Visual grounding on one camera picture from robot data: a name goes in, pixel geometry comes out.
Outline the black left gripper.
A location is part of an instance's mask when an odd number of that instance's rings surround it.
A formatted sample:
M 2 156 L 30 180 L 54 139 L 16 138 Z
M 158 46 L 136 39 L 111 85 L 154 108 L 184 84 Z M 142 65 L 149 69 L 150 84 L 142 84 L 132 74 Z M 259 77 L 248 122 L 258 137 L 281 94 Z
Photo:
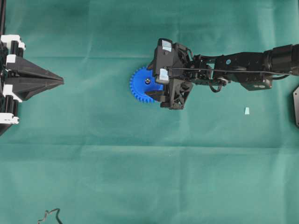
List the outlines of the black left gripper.
M 4 56 L 4 71 L 12 75 L 12 71 L 20 76 L 39 79 L 3 79 L 2 95 L 4 97 L 4 112 L 0 113 L 1 124 L 18 124 L 18 104 L 30 99 L 43 91 L 64 84 L 64 79 L 49 70 L 23 58 L 25 43 L 19 35 L 1 35 L 0 41 L 7 48 Z

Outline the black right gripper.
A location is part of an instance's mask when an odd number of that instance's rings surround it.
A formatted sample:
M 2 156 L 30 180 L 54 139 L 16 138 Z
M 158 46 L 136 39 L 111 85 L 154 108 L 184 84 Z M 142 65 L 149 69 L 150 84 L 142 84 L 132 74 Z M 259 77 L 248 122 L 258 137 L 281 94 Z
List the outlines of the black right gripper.
M 173 49 L 173 65 L 168 69 L 171 73 L 169 83 L 164 86 L 164 90 L 146 91 L 145 94 L 155 101 L 162 102 L 160 104 L 162 108 L 182 110 L 193 88 L 184 70 L 190 67 L 193 54 L 190 49 L 180 43 L 173 44 Z M 149 63 L 147 70 L 154 75 L 154 61 Z

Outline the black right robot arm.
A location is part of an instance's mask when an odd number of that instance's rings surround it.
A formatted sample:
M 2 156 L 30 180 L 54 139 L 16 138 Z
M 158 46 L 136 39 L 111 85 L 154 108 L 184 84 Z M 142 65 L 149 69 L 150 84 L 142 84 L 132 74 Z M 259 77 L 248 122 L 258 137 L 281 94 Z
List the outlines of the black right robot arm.
M 274 80 L 298 74 L 298 45 L 204 56 L 160 39 L 152 62 L 132 75 L 129 86 L 139 101 L 157 101 L 163 108 L 181 110 L 194 85 L 205 85 L 218 93 L 228 83 L 236 82 L 249 91 L 258 91 L 270 89 Z M 5 112 L 16 109 L 18 102 L 63 84 L 62 77 L 24 59 L 17 42 L 12 42 L 11 49 L 2 48 L 0 93 L 6 102 Z

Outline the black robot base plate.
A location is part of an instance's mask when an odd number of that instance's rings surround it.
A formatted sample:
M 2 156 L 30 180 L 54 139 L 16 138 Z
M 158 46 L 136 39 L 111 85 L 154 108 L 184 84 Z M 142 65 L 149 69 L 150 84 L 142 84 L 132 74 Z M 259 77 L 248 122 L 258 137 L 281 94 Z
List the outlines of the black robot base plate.
M 299 127 L 299 86 L 292 93 L 295 125 Z

